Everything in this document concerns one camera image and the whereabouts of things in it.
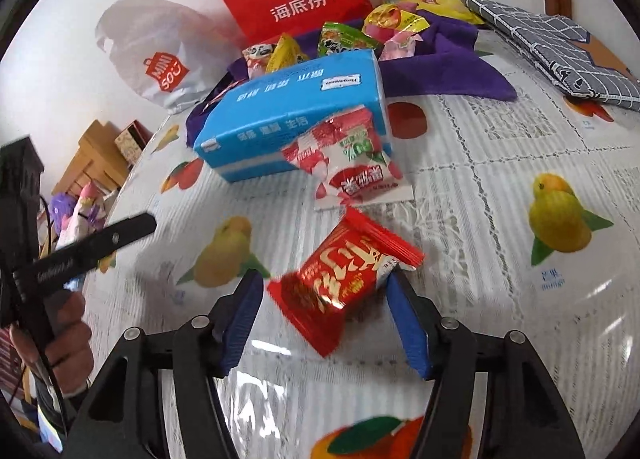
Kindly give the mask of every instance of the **gray checkered cloth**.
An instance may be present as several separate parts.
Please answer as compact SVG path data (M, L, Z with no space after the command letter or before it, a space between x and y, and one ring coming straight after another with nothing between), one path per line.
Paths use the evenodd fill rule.
M640 82L594 65L589 52L569 42L590 41L590 33L570 18L534 14L491 0L461 1L565 94L640 110Z

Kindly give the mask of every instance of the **wooden headboard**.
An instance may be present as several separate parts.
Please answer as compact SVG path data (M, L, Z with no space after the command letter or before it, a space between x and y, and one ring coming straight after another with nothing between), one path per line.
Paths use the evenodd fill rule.
M51 194L62 192L78 197L90 180L110 192L121 188L129 175L129 165L113 142L117 135L115 127L92 122L78 141L76 155Z

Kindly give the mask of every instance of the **green snack package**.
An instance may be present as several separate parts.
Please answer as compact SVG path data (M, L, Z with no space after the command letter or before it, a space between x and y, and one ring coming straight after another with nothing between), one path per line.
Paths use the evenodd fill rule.
M380 50L382 44L348 25L327 22L322 26L318 55L327 56L357 49Z

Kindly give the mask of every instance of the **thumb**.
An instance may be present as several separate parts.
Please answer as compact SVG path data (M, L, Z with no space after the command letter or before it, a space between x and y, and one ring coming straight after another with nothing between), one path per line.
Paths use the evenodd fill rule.
M15 350L18 351L23 362L27 365L33 365L38 361L38 350L29 335L18 329L16 325L11 325L9 338L11 338L11 343L14 344Z

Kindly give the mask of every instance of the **blue tissue package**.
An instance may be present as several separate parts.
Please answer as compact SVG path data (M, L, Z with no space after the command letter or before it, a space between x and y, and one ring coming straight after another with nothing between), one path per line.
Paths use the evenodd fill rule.
M366 106L391 154L378 62L371 50L316 58L230 90L196 139L196 153L229 182L293 170L280 149L346 108Z

